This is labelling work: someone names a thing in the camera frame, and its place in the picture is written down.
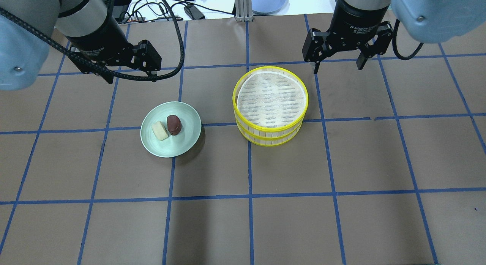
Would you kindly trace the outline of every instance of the blue tape line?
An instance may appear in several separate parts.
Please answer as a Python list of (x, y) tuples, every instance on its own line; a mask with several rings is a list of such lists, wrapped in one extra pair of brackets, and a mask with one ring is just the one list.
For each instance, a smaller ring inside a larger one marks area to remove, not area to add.
[(245, 43), (246, 43), (246, 71), (250, 71), (250, 30), (248, 21), (245, 21)]
[(93, 129), (64, 129), (64, 130), (42, 130), (40, 134), (48, 133), (85, 133), (85, 132), (100, 132), (105, 131), (105, 128), (93, 128)]
[(436, 254), (436, 250), (435, 250), (435, 247), (434, 247), (434, 242), (432, 241), (432, 236), (431, 236), (430, 230), (429, 230), (429, 224), (427, 223), (427, 217), (425, 215), (425, 211), (424, 211), (424, 208), (423, 208), (423, 205), (422, 205), (422, 198), (420, 197), (420, 192), (418, 191), (417, 180), (415, 179), (415, 173), (413, 172), (412, 161), (410, 160), (410, 155), (408, 153), (408, 148), (407, 148), (407, 144), (405, 142), (405, 137), (403, 135), (403, 130), (401, 129), (400, 120), (398, 118), (398, 114), (396, 113), (396, 107), (395, 107), (393, 96), (392, 96), (392, 93), (391, 93), (391, 90), (390, 90), (390, 85), (388, 84), (387, 75), (385, 74), (385, 69), (383, 67), (383, 63), (382, 63), (380, 56), (378, 56), (378, 63), (380, 65), (380, 70), (382, 72), (385, 87), (387, 87), (388, 96), (390, 97), (390, 104), (392, 106), (393, 115), (394, 115), (395, 121), (396, 121), (396, 126), (397, 126), (399, 134), (400, 134), (400, 139), (401, 139), (401, 144), (403, 146), (403, 151), (405, 152), (405, 157), (406, 157), (406, 160), (407, 160), (408, 169), (410, 171), (410, 177), (412, 178), (413, 190), (415, 192), (415, 195), (417, 196), (418, 207), (420, 209), (420, 214), (422, 216), (422, 220), (423, 220), (423, 224), (424, 224), (424, 228), (425, 228), (425, 234), (427, 235), (427, 240), (429, 241), (429, 246), (430, 246), (430, 250), (431, 250), (431, 253), (432, 253), (432, 257), (434, 258), (434, 263), (438, 264), (439, 262), (437, 260), (437, 254)]
[(338, 196), (361, 196), (361, 195), (388, 195), (388, 194), (414, 194), (415, 190), (381, 190), (381, 191), (353, 191), (336, 192)]
[(20, 200), (19, 204), (66, 204), (66, 203), (90, 203), (89, 199), (53, 199), (53, 200)]
[(375, 120), (394, 120), (394, 116), (376, 117)]
[[(486, 113), (472, 113), (472, 116), (486, 116)], [(410, 119), (410, 118), (451, 118), (451, 117), (469, 117), (467, 113), (464, 114), (437, 114), (437, 115), (410, 115), (410, 116), (397, 116), (399, 119)], [(394, 120), (394, 116), (383, 116), (376, 117), (375, 120)], [(330, 121), (369, 121), (370, 117), (357, 117), (357, 118), (325, 118), (325, 122)], [(304, 123), (318, 123), (322, 121), (321, 119), (305, 119)], [(227, 126), (236, 125), (236, 123), (203, 123), (202, 126)], [(121, 126), (121, 127), (109, 127), (108, 131), (113, 130), (137, 130), (140, 126)], [(92, 128), (92, 129), (65, 129), (65, 130), (41, 130), (41, 134), (48, 133), (85, 133), (85, 132), (100, 132), (105, 131), (106, 128)], [(0, 132), (0, 135), (10, 135), (10, 134), (36, 134), (38, 131), (4, 131)]]
[(167, 246), (169, 244), (170, 210), (172, 209), (172, 192), (174, 191), (174, 173), (175, 173), (175, 157), (172, 158), (172, 168), (170, 170), (169, 197), (167, 200), (167, 216), (165, 218), (164, 247), (163, 247), (163, 255), (162, 255), (163, 265), (165, 265), (167, 262)]
[(465, 100), (464, 94), (462, 93), (461, 88), (459, 87), (459, 83), (457, 83), (457, 79), (454, 75), (454, 71), (451, 67), (451, 64), (449, 64), (449, 60), (447, 59), (446, 53), (444, 52), (444, 49), (441, 44), (439, 44), (440, 52), (442, 52), (442, 56), (444, 57), (444, 60), (446, 61), (447, 68), (449, 70), (449, 73), (451, 74), (451, 77), (454, 81), (454, 85), (456, 86), (457, 92), (461, 96), (462, 102), (465, 106), (465, 109), (467, 110), (468, 116), (471, 118), (472, 126), (474, 127), (474, 130), (476, 131), (476, 135), (478, 136), (479, 142), (481, 143), (481, 147), (483, 148), (483, 152), (486, 154), (486, 144), (484, 143), (484, 139), (481, 136), (481, 132), (479, 132), (478, 125), (476, 124), (476, 121), (474, 120), (474, 116), (471, 113), (471, 109), (467, 105), (467, 102)]
[(321, 122), (322, 120), (319, 119), (319, 118), (313, 118), (313, 119), (307, 119), (307, 120), (304, 120), (302, 121), (303, 123), (319, 123)]
[[(186, 51), (186, 43), (187, 43), (187, 32), (188, 32), (189, 23), (186, 21), (186, 25), (184, 28), (184, 52)], [(179, 102), (182, 99), (182, 80), (184, 78), (184, 65), (181, 68), (181, 75), (180, 75), (180, 82), (179, 82)], [(163, 246), (163, 253), (162, 253), (162, 264), (165, 265), (167, 262), (167, 247), (169, 244), (169, 224), (170, 224), (170, 211), (172, 209), (172, 192), (174, 191), (174, 174), (175, 174), (175, 157), (172, 158), (172, 166), (170, 169), (170, 184), (169, 184), (169, 197), (167, 200), (167, 215), (165, 218), (165, 234), (164, 234), (164, 246)]]
[(486, 54), (445, 54), (444, 49), (442, 49), (442, 45), (439, 44), (439, 48), (441, 48), (442, 55), (445, 55), (446, 57), (474, 57), (474, 56), (486, 56)]
[(203, 126), (225, 126), (225, 125), (236, 125), (236, 123), (203, 123)]
[[(186, 41), (187, 41), (187, 28), (188, 22), (186, 21), (186, 26), (184, 27), (184, 52), (186, 51)], [(184, 69), (186, 68), (185, 64), (182, 64), (182, 68), (180, 71), (180, 78), (179, 78), (179, 98), (177, 99), (179, 102), (182, 99), (182, 80), (184, 80)]]
[(477, 192), (477, 191), (486, 191), (486, 187), (419, 189), (419, 191), (421, 193)]
[[(250, 71), (250, 34), (248, 21), (245, 21), (246, 36), (246, 71)], [(250, 265), (255, 265), (255, 248), (253, 244), (253, 178), (251, 168), (251, 142), (248, 141), (248, 217), (250, 230)]]
[(370, 121), (370, 120), (371, 120), (371, 118), (369, 118), (369, 117), (363, 117), (363, 118), (324, 118), (324, 121)]
[(307, 63), (304, 61), (248, 63), (249, 66), (278, 66), (278, 65), (293, 65), (293, 64), (307, 64)]
[(140, 129), (140, 126), (126, 126), (126, 127), (110, 127), (108, 128), (108, 131), (113, 131), (113, 130), (137, 130)]
[[(482, 192), (486, 187), (469, 188), (432, 188), (418, 189), (419, 193), (441, 193), (441, 192)], [(269, 193), (252, 194), (252, 198), (281, 198), (281, 197), (314, 197), (314, 196), (362, 196), (362, 195), (388, 195), (388, 194), (414, 194), (414, 189), (405, 190), (380, 190), (380, 191), (342, 191), (342, 192), (298, 192), (298, 193)], [(215, 195), (215, 196), (182, 196), (172, 197), (172, 201), (189, 200), (214, 200), (214, 199), (245, 199), (249, 194), (236, 195)], [(61, 199), (61, 200), (19, 200), (18, 205), (34, 204), (66, 204), (66, 203), (119, 203), (119, 202), (151, 202), (168, 201), (168, 197), (142, 197), (142, 198), (102, 198), (102, 199)], [(12, 205), (15, 201), (0, 201), (0, 205)]]
[(253, 194), (253, 198), (333, 196), (333, 192)]
[(120, 203), (120, 202), (151, 202), (151, 201), (167, 201), (168, 197), (139, 197), (139, 198), (103, 198), (94, 199), (93, 203)]
[(248, 141), (248, 214), (250, 216), (250, 264), (255, 264), (253, 244), (253, 178), (251, 168), (251, 143)]
[[(486, 54), (446, 54), (446, 57), (474, 57), (474, 56), (486, 56)], [(415, 56), (414, 58), (442, 58), (443, 55), (419, 55)], [(376, 57), (372, 59), (368, 59), (368, 61), (375, 61), (377, 60)], [(398, 60), (396, 56), (391, 57), (382, 57), (382, 60)], [(325, 59), (323, 62), (352, 62), (356, 61), (355, 58), (348, 58), (348, 59)], [(263, 63), (249, 63), (250, 66), (277, 66), (277, 65), (291, 65), (291, 64), (307, 64), (305, 61), (287, 61), (287, 62), (263, 62)], [(207, 66), (186, 66), (185, 68), (226, 68), (231, 66), (245, 66), (245, 64), (229, 64), (229, 65), (207, 65)], [(172, 70), (175, 69), (175, 66), (160, 68), (161, 71), (163, 70)], [(121, 69), (120, 72), (122, 73), (134, 73), (139, 71), (138, 69)], [(81, 72), (74, 72), (74, 73), (59, 73), (59, 75), (78, 75), (83, 74)], [(38, 76), (56, 76), (57, 73), (43, 73), (39, 74)]]
[(38, 76), (42, 77), (42, 76), (56, 76), (57, 73), (44, 73), (44, 74), (39, 74)]
[(232, 68), (234, 66), (246, 66), (246, 64), (207, 65), (207, 66), (186, 66), (185, 68)]
[[(309, 28), (309, 21), (307, 19), (307, 14), (304, 14), (304, 20), (305, 20), (306, 28), (307, 28), (307, 31), (308, 31), (310, 28)], [(346, 265), (346, 253), (345, 253), (345, 250), (344, 250), (344, 241), (342, 239), (341, 219), (340, 219), (340, 216), (339, 216), (339, 208), (338, 208), (338, 203), (337, 203), (336, 187), (335, 187), (334, 175), (333, 175), (333, 165), (331, 164), (331, 156), (330, 156), (329, 142), (328, 142), (328, 133), (327, 133), (327, 130), (326, 130), (326, 121), (325, 121), (325, 116), (324, 116), (324, 111), (323, 111), (323, 106), (322, 106), (322, 99), (321, 99), (321, 89), (319, 87), (319, 79), (317, 78), (317, 74), (314, 74), (314, 80), (316, 82), (317, 101), (319, 103), (319, 111), (321, 113), (321, 123), (322, 123), (322, 131), (323, 131), (323, 136), (324, 136), (324, 144), (326, 146), (326, 156), (327, 156), (327, 160), (328, 160), (328, 170), (329, 170), (331, 190), (332, 190), (332, 193), (333, 193), (333, 203), (334, 203), (334, 208), (335, 208), (336, 227), (337, 227), (337, 234), (338, 234), (338, 238), (339, 238), (339, 248), (341, 250), (341, 260), (342, 260), (343, 265)]]
[(0, 135), (12, 135), (12, 134), (37, 134), (38, 131), (5, 131), (0, 132)]
[(21, 197), (21, 193), (22, 193), (22, 189), (23, 189), (23, 186), (24, 186), (24, 183), (25, 183), (25, 179), (27, 177), (27, 173), (29, 172), (29, 167), (30, 167), (30, 164), (31, 164), (31, 161), (32, 161), (32, 156), (33, 156), (33, 153), (35, 151), (35, 146), (37, 146), (40, 131), (42, 130), (42, 126), (44, 125), (44, 121), (46, 119), (47, 111), (49, 110), (50, 101), (52, 100), (52, 96), (54, 95), (54, 90), (56, 88), (57, 80), (59, 79), (59, 73), (61, 72), (61, 68), (62, 68), (62, 65), (64, 63), (64, 59), (66, 59), (65, 55), (63, 55), (62, 58), (61, 58), (61, 63), (59, 64), (59, 68), (57, 69), (57, 74), (56, 74), (56, 77), (54, 78), (54, 83), (52, 84), (52, 88), (50, 89), (50, 93), (49, 93), (49, 97), (47, 99), (46, 107), (44, 108), (44, 113), (42, 114), (42, 119), (40, 120), (39, 128), (37, 130), (37, 134), (35, 135), (35, 140), (33, 142), (32, 149), (31, 149), (31, 152), (29, 154), (27, 164), (25, 166), (24, 174), (22, 175), (21, 184), (19, 186), (19, 190), (17, 191), (17, 196), (15, 197), (15, 201), (14, 201), (14, 204), (12, 206), (12, 211), (10, 212), (10, 216), (8, 218), (7, 226), (5, 227), (5, 231), (4, 231), (3, 236), (2, 236), (2, 241), (0, 242), (0, 254), (2, 254), (3, 246), (5, 245), (5, 240), (7, 239), (8, 231), (10, 229), (12, 219), (14, 218), (14, 213), (15, 213), (15, 210), (17, 209), (17, 204), (18, 204), (19, 199)]
[(238, 195), (215, 195), (215, 196), (185, 196), (185, 197), (172, 197), (172, 201), (185, 201), (185, 200), (208, 200), (208, 199), (238, 199), (248, 198), (247, 194)]
[[(127, 29), (126, 29), (126, 33), (125, 33), (126, 39), (128, 39), (129, 33), (130, 33), (130, 25), (128, 25)], [(118, 66), (118, 72), (121, 71), (121, 69), (122, 69), (122, 67)], [(94, 182), (93, 182), (93, 189), (92, 189), (92, 194), (91, 194), (91, 198), (90, 198), (90, 205), (88, 206), (88, 213), (86, 215), (85, 228), (83, 230), (83, 238), (81, 239), (81, 246), (79, 248), (77, 265), (81, 264), (81, 260), (83, 258), (83, 251), (85, 249), (86, 236), (87, 236), (87, 232), (88, 232), (88, 227), (90, 226), (91, 213), (93, 211), (94, 196), (96, 194), (96, 187), (98, 186), (99, 171), (101, 169), (101, 164), (102, 164), (102, 161), (103, 161), (104, 147), (106, 145), (106, 139), (108, 138), (108, 131), (109, 131), (109, 128), (110, 128), (111, 114), (113, 112), (113, 106), (115, 104), (115, 96), (117, 94), (119, 80), (120, 80), (120, 78), (117, 77), (116, 80), (115, 80), (115, 85), (113, 87), (113, 94), (111, 95), (111, 102), (110, 102), (110, 108), (108, 110), (108, 117), (106, 118), (106, 126), (105, 126), (105, 130), (104, 130), (103, 143), (101, 145), (101, 149), (99, 150), (98, 164), (96, 166), (96, 173), (95, 173), (95, 178), (94, 178)]]

